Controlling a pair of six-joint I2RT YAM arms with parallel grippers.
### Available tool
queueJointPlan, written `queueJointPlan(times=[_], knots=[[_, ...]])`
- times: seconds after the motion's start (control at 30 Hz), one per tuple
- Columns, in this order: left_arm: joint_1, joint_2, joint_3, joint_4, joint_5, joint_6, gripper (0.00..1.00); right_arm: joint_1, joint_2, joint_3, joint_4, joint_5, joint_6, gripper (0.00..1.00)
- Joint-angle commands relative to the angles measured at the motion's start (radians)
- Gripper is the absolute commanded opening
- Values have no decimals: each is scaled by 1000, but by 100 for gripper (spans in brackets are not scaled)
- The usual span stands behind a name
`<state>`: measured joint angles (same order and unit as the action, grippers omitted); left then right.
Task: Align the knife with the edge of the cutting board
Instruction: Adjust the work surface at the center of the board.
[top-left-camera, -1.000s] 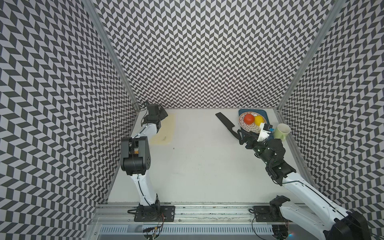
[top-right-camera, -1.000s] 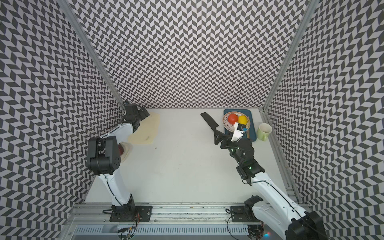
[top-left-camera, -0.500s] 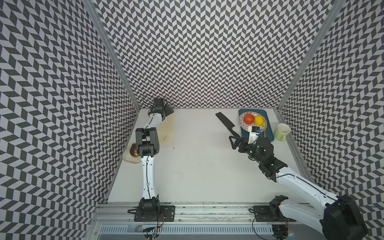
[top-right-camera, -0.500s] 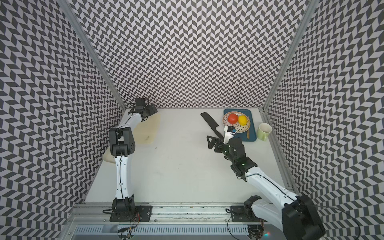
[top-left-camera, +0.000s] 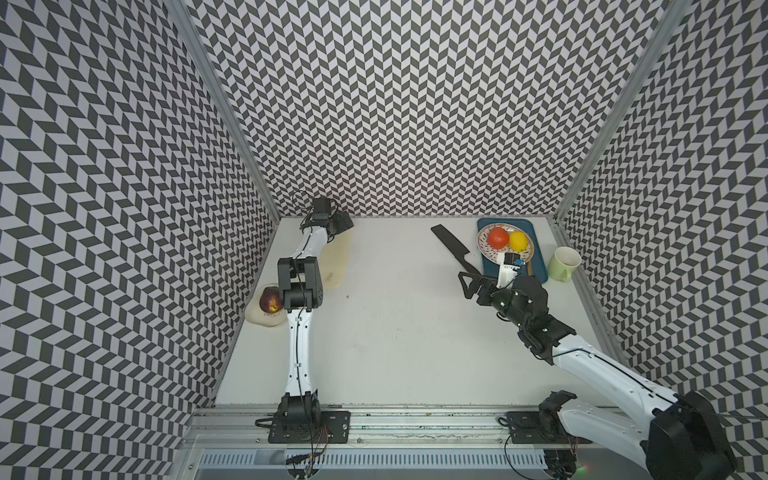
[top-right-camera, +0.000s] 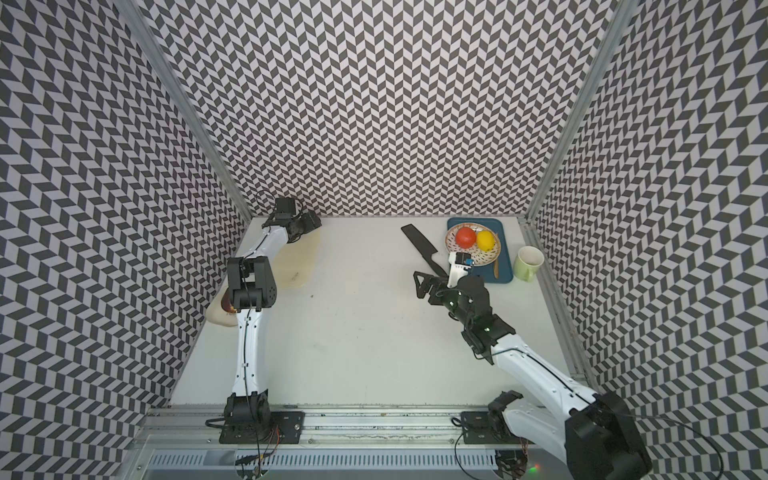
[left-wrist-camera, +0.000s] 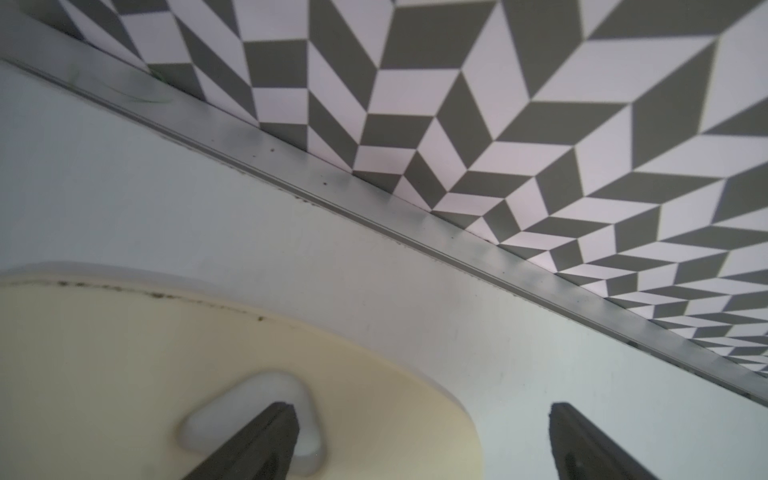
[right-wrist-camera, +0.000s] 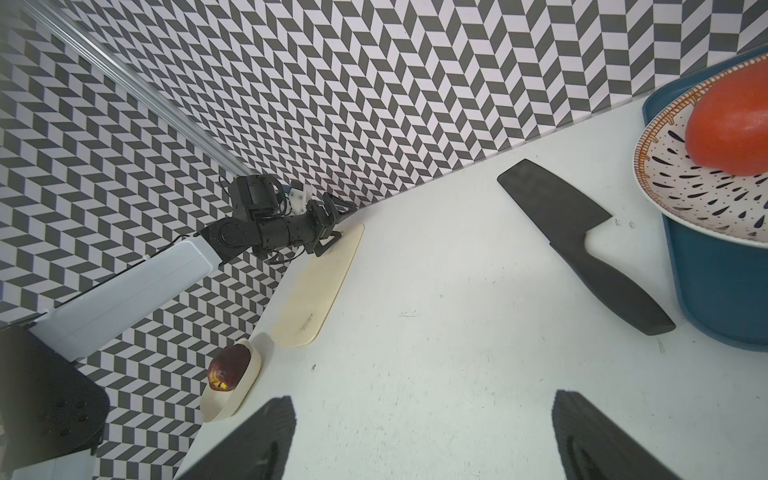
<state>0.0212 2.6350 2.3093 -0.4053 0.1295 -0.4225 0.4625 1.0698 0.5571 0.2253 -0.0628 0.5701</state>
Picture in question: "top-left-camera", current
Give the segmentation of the black kitchen knife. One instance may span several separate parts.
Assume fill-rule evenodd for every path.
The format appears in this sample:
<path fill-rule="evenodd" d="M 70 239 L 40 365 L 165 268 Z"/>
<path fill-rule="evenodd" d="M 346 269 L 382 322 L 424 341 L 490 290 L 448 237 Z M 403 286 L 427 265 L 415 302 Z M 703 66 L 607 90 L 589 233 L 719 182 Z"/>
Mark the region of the black kitchen knife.
<path fill-rule="evenodd" d="M 431 231 L 459 262 L 464 272 L 481 275 L 481 272 L 466 259 L 469 249 L 452 232 L 442 224 L 433 226 Z"/>

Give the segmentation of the cream plastic cutting board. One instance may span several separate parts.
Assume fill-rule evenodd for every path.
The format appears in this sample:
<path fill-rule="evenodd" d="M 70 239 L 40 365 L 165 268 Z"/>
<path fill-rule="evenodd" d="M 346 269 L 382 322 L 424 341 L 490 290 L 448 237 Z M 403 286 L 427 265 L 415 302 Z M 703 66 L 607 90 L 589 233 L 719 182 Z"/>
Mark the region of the cream plastic cutting board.
<path fill-rule="evenodd" d="M 322 250 L 319 267 L 323 287 L 326 290 L 338 288 L 344 281 L 350 258 L 353 232 L 348 230 L 337 235 Z"/>

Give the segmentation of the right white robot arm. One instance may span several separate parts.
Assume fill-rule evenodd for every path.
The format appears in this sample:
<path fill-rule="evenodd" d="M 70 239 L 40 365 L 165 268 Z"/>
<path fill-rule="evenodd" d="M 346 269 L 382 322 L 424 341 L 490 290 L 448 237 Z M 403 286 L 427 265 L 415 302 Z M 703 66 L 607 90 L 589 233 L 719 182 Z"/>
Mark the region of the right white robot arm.
<path fill-rule="evenodd" d="M 595 407 L 566 390 L 553 391 L 538 417 L 508 412 L 516 443 L 575 445 L 595 442 L 644 468 L 654 479 L 726 479 L 737 460 L 712 404 L 701 394 L 680 395 L 604 354 L 548 309 L 548 293 L 532 276 L 500 286 L 490 277 L 461 272 L 466 298 L 495 309 L 514 324 L 538 360 L 570 373 L 612 401 L 616 412 Z"/>

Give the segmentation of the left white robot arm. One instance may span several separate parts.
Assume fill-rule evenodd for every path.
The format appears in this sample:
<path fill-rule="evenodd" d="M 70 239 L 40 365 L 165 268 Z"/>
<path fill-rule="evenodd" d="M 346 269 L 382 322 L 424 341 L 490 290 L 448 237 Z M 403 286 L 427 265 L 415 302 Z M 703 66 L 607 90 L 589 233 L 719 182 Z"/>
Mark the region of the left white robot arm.
<path fill-rule="evenodd" d="M 348 441 L 351 413 L 321 408 L 310 375 L 309 344 L 312 316 L 324 299 L 320 254 L 337 235 L 352 227 L 347 212 L 328 198 L 316 198 L 300 224 L 302 239 L 297 249 L 278 260 L 277 290 L 289 325 L 289 375 L 286 392 L 272 418 L 255 422 L 269 430 L 273 444 Z"/>

